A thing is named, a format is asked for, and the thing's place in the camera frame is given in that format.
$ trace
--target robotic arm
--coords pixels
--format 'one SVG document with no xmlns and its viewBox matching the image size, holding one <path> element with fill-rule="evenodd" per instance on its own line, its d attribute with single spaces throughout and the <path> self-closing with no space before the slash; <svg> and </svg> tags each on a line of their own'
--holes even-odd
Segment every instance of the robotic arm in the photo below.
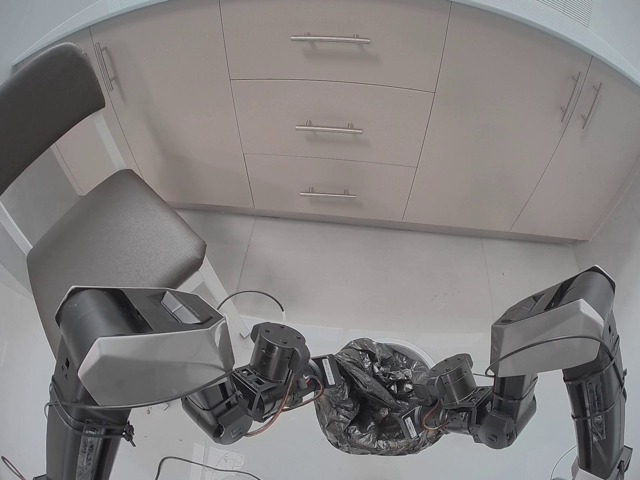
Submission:
<svg viewBox="0 0 640 480">
<path fill-rule="evenodd" d="M 476 386 L 468 354 L 436 364 L 427 384 L 414 386 L 423 403 L 401 418 L 407 438 L 437 429 L 508 447 L 536 412 L 538 373 L 562 369 L 578 447 L 574 480 L 622 479 L 632 450 L 623 444 L 614 292 L 592 267 L 509 308 L 492 325 L 493 386 Z M 276 323 L 253 327 L 252 359 L 234 370 L 224 317 L 193 294 L 73 288 L 56 321 L 62 340 L 43 480 L 108 480 L 119 442 L 132 441 L 135 407 L 181 398 L 208 436 L 231 444 L 255 434 L 253 421 L 341 382 L 332 355 L 311 359 L 302 334 Z"/>
</svg>

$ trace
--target barcode sticker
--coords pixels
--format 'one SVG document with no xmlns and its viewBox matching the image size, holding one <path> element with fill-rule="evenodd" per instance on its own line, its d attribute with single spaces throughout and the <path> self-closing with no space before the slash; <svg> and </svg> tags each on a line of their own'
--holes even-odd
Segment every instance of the barcode sticker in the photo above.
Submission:
<svg viewBox="0 0 640 480">
<path fill-rule="evenodd" d="M 324 374 L 326 375 L 327 382 L 329 382 L 330 386 L 335 386 L 335 380 L 333 379 L 333 372 L 331 371 L 331 364 L 329 364 L 329 359 L 322 359 L 322 364 L 324 366 Z"/>
<path fill-rule="evenodd" d="M 411 416 L 407 416 L 404 419 L 404 422 L 406 423 L 407 430 L 409 430 L 409 435 L 413 439 L 418 435 L 418 433 L 415 431 L 415 427 L 413 426 L 413 421 L 411 420 Z"/>
</svg>

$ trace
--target drawer handle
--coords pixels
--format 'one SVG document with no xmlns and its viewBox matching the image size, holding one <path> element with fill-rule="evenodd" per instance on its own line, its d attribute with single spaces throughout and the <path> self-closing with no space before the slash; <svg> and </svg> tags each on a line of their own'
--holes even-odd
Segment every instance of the drawer handle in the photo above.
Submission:
<svg viewBox="0 0 640 480">
<path fill-rule="evenodd" d="M 587 115 L 582 114 L 582 119 L 584 119 L 584 124 L 582 125 L 583 130 L 587 130 L 587 126 L 589 126 L 589 122 L 593 117 L 593 112 L 596 110 L 596 105 L 598 104 L 598 100 L 602 94 L 602 82 L 600 82 L 600 85 L 594 85 L 593 88 L 596 89 L 596 97 L 593 99 L 589 113 Z"/>
<path fill-rule="evenodd" d="M 356 44 L 370 44 L 371 39 L 368 37 L 360 37 L 357 34 L 353 37 L 341 37 L 341 36 L 312 36 L 309 32 L 304 36 L 291 36 L 292 41 L 314 41 L 314 42 L 329 42 L 329 43 L 356 43 Z"/>
<path fill-rule="evenodd" d="M 571 91 L 571 96 L 569 97 L 569 103 L 566 104 L 566 107 L 560 107 L 560 110 L 564 112 L 564 114 L 562 114 L 562 119 L 560 119 L 561 123 L 564 123 L 572 114 L 573 102 L 575 101 L 576 96 L 578 96 L 578 89 L 581 87 L 582 80 L 584 78 L 582 71 L 578 73 L 578 76 L 576 75 L 572 75 L 572 76 L 573 76 L 573 79 L 575 80 L 575 85 L 573 86 L 573 91 Z"/>
<path fill-rule="evenodd" d="M 307 124 L 296 124 L 296 130 L 302 132 L 362 133 L 360 128 L 353 127 L 353 123 L 349 123 L 347 128 L 336 128 L 333 126 L 313 126 L 310 120 L 307 121 Z"/>
<path fill-rule="evenodd" d="M 109 72 L 107 71 L 107 64 L 104 62 L 104 52 L 107 50 L 106 46 L 100 46 L 100 43 L 95 43 L 93 45 L 95 50 L 95 56 L 98 58 L 98 68 L 100 68 L 100 74 L 102 75 L 102 79 L 104 80 L 104 84 L 107 86 L 107 90 L 109 92 L 113 91 L 112 82 L 116 80 L 115 76 L 109 76 Z"/>
<path fill-rule="evenodd" d="M 355 194 L 349 194 L 347 189 L 344 189 L 343 194 L 334 194 L 331 192 L 316 192 L 313 187 L 309 187 L 308 192 L 300 192 L 302 197 L 331 197 L 333 199 L 356 199 Z"/>
</svg>

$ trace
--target black plastic bag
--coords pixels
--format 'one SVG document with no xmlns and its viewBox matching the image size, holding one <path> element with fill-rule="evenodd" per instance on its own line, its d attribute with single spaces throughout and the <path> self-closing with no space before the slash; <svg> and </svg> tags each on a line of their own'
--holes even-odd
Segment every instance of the black plastic bag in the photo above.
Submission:
<svg viewBox="0 0 640 480">
<path fill-rule="evenodd" d="M 400 416 L 420 404 L 414 384 L 426 384 L 429 367 L 384 343 L 359 338 L 335 355 L 344 382 L 316 400 L 318 423 L 329 442 L 346 453 L 407 455 L 436 443 L 441 432 L 407 439 Z"/>
</svg>

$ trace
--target chair backrest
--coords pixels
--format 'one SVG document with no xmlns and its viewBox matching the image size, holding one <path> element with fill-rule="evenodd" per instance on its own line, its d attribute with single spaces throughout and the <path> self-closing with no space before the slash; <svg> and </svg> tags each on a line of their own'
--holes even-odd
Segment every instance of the chair backrest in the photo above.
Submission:
<svg viewBox="0 0 640 480">
<path fill-rule="evenodd" d="M 88 57 L 62 43 L 0 86 L 0 195 L 41 154 L 85 117 L 104 108 Z"/>
</svg>

